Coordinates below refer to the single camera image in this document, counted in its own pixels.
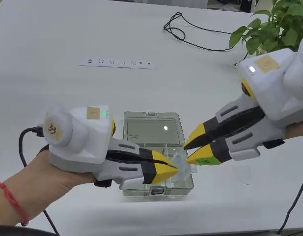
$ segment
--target green plant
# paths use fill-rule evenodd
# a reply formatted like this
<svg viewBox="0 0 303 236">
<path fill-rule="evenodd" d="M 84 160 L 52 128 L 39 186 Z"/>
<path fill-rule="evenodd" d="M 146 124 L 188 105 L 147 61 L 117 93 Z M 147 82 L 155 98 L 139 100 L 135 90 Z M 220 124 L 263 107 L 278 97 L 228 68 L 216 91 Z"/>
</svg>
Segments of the green plant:
<svg viewBox="0 0 303 236">
<path fill-rule="evenodd" d="M 256 18 L 247 27 L 242 26 L 234 31 L 230 37 L 230 48 L 241 41 L 246 42 L 250 55 L 282 48 L 296 52 L 303 39 L 303 1 L 273 0 L 273 5 L 271 12 L 259 10 L 254 13 L 267 15 L 267 22 L 262 23 Z"/>
</svg>

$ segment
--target white plastic housing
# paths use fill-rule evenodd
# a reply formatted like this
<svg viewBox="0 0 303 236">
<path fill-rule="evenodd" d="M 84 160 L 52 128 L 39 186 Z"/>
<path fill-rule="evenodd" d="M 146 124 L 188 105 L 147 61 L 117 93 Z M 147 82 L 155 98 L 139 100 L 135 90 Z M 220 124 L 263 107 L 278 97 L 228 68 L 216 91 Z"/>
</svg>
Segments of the white plastic housing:
<svg viewBox="0 0 303 236">
<path fill-rule="evenodd" d="M 270 120 L 282 120 L 283 125 L 301 121 L 299 111 L 303 109 L 303 40 L 297 53 L 282 49 L 246 59 L 238 63 L 237 68 Z"/>
<path fill-rule="evenodd" d="M 63 160 L 101 164 L 111 138 L 108 106 L 78 107 L 71 111 L 56 106 L 44 121 L 43 134 L 50 151 Z"/>
</svg>

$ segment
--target white led light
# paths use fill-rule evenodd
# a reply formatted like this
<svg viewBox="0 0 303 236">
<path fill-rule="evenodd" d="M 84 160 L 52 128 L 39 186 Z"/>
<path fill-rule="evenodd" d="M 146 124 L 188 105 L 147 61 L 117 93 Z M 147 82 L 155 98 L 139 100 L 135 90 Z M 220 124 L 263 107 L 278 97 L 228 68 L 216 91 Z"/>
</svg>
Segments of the white led light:
<svg viewBox="0 0 303 236">
<path fill-rule="evenodd" d="M 252 66 L 249 67 L 249 70 L 250 70 L 252 73 L 254 73 L 254 72 L 256 71 L 255 68 L 252 67 Z"/>
</svg>

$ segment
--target human hand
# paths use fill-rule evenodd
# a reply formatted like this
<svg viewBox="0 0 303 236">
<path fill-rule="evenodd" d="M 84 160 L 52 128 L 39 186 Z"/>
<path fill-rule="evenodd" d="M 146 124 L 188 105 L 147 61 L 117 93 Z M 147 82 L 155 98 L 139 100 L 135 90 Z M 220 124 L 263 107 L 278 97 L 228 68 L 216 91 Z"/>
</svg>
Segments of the human hand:
<svg viewBox="0 0 303 236">
<path fill-rule="evenodd" d="M 94 181 L 92 173 L 65 172 L 52 166 L 46 150 L 4 183 L 31 220 L 74 186 Z"/>
<path fill-rule="evenodd" d="M 286 139 L 303 136 L 303 122 L 291 124 L 286 130 Z"/>
</svg>

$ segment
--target green label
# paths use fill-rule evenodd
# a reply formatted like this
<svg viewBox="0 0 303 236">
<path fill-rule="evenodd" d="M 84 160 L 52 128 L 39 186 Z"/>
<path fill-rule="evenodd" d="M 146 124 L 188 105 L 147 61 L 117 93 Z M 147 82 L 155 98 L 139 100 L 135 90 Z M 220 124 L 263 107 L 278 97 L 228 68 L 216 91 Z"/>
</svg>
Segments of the green label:
<svg viewBox="0 0 303 236">
<path fill-rule="evenodd" d="M 209 157 L 209 158 L 196 159 L 196 162 L 200 166 L 215 166 L 215 165 L 220 165 L 220 161 L 218 159 L 216 159 L 214 156 Z"/>
</svg>

